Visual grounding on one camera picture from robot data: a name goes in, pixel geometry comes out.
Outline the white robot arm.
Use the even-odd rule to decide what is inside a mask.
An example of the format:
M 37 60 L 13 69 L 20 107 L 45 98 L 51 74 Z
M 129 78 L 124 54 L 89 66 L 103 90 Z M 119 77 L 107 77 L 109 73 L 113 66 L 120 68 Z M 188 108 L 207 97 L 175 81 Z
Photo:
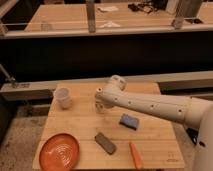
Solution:
M 213 171 L 213 101 L 194 97 L 135 93 L 125 91 L 126 81 L 110 77 L 105 87 L 96 90 L 97 106 L 127 108 L 198 131 L 192 171 Z

